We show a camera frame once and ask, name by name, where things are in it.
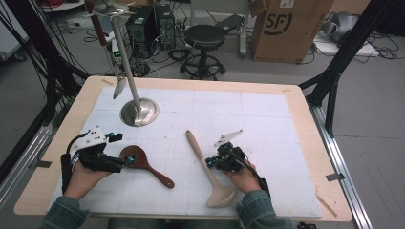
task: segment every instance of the hand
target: hand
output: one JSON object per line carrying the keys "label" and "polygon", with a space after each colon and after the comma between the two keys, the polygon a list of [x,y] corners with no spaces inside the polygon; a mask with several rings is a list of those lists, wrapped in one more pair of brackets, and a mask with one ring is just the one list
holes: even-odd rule
{"label": "hand", "polygon": [[69,181],[68,188],[63,196],[81,200],[97,185],[100,180],[109,176],[110,174],[110,172],[93,171],[88,168],[84,168],[81,162],[78,161],[74,166],[71,180]]}
{"label": "hand", "polygon": [[[252,163],[246,163],[250,164],[256,171],[256,167]],[[239,172],[224,171],[224,173],[232,180],[236,187],[245,194],[262,189],[256,177],[246,167],[243,167]]]}

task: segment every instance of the white grid paper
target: white grid paper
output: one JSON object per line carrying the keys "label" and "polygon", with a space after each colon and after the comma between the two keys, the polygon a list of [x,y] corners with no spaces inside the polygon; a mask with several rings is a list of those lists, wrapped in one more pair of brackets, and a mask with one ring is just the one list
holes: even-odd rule
{"label": "white grid paper", "polygon": [[[205,157],[217,154],[214,143],[221,135],[244,130],[233,140],[265,177],[279,217],[320,218],[321,211],[301,152],[286,99],[281,94],[249,94],[187,90],[138,89],[139,97],[156,101],[158,118],[144,127],[122,123],[120,109],[131,100],[128,88],[113,99],[114,87],[100,93],[81,133],[99,126],[104,134],[122,133],[123,139],[109,143],[104,151],[119,156],[129,145],[138,145],[150,165],[175,182],[163,186],[144,170],[123,169],[104,178],[80,201],[95,213],[209,216],[236,218],[235,206],[243,197],[238,192],[226,207],[207,206],[212,192],[203,167],[190,147],[185,132],[190,130]],[[213,171],[222,184],[232,185],[220,171]],[[61,195],[61,181],[52,204]]]}

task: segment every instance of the round stool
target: round stool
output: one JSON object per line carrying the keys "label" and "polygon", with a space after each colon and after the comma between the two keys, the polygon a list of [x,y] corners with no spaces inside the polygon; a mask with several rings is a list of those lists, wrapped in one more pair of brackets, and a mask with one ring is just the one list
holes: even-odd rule
{"label": "round stool", "polygon": [[184,37],[188,45],[201,50],[201,53],[188,57],[180,67],[181,73],[187,72],[191,75],[191,79],[212,77],[216,81],[217,73],[226,72],[226,68],[217,58],[207,54],[224,43],[225,36],[221,29],[209,25],[196,25],[185,31]]}

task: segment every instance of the round metal base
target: round metal base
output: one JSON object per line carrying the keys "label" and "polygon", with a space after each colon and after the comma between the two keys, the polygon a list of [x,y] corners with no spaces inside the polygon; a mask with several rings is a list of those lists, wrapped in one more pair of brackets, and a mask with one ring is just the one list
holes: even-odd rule
{"label": "round metal base", "polygon": [[140,127],[153,122],[159,114],[158,104],[149,98],[140,98],[140,113],[137,113],[134,100],[129,101],[122,108],[121,120],[128,126]]}

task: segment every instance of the jacket sleeve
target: jacket sleeve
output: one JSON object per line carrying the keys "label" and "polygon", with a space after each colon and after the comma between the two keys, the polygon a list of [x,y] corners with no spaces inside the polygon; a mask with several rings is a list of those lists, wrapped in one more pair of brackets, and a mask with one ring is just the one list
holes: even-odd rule
{"label": "jacket sleeve", "polygon": [[79,228],[89,215],[90,211],[80,210],[80,204],[76,199],[59,197],[44,217],[39,229]]}
{"label": "jacket sleeve", "polygon": [[245,229],[292,229],[290,219],[278,219],[271,198],[263,190],[247,193],[236,206],[236,211]]}

